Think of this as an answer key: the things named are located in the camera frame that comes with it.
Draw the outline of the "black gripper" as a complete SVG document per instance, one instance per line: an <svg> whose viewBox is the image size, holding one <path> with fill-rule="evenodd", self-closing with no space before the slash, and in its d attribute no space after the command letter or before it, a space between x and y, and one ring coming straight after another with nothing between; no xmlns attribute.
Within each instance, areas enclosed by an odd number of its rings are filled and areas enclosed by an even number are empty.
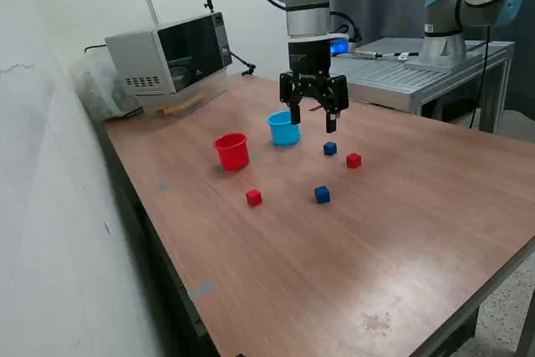
<svg viewBox="0 0 535 357"><path fill-rule="evenodd" d="M330 42L328 39L289 42L290 73L279 76L279 98L290 111L292 125L298 125L302 96L320 102L326 112L326 131L335 132L337 119L349 107L347 79L343 75L328 78Z"/></svg>

